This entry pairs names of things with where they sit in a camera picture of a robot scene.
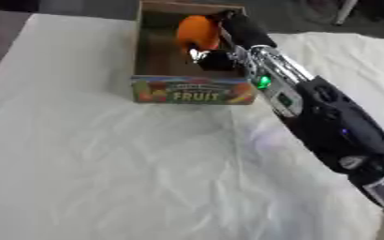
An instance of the prosthetic arm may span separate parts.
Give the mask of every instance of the prosthetic arm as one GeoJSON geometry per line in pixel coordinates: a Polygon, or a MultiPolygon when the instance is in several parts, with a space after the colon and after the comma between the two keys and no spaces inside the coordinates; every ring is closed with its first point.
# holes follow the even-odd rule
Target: prosthetic arm
{"type": "Polygon", "coordinates": [[[283,55],[243,13],[205,16],[230,51],[184,42],[205,70],[240,70],[305,147],[384,210],[384,130],[350,97],[283,55]]]}

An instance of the orange fruit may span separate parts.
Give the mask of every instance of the orange fruit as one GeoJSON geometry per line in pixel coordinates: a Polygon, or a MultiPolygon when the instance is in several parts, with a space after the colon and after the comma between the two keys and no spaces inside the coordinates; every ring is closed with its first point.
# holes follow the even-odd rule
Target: orange fruit
{"type": "Polygon", "coordinates": [[[191,43],[195,43],[200,51],[204,51],[217,49],[219,41],[218,25],[204,16],[192,15],[179,23],[176,42],[184,53],[188,51],[191,43]]]}

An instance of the fruit box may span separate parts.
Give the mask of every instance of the fruit box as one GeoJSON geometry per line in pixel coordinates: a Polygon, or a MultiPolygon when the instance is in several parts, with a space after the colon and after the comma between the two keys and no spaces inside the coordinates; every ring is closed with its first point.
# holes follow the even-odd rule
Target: fruit box
{"type": "Polygon", "coordinates": [[[205,15],[243,7],[141,2],[134,75],[137,102],[250,104],[255,89],[235,71],[204,71],[181,53],[175,43],[179,22],[188,15],[205,15]]]}

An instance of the white tablecloth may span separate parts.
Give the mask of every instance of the white tablecloth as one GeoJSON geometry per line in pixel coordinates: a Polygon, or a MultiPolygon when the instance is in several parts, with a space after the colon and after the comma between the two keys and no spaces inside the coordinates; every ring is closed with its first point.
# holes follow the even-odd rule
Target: white tablecloth
{"type": "MultiPolygon", "coordinates": [[[[251,106],[129,98],[136,24],[34,15],[0,64],[0,239],[370,240],[379,209],[251,106]]],[[[384,127],[384,39],[273,35],[384,127]]]]}

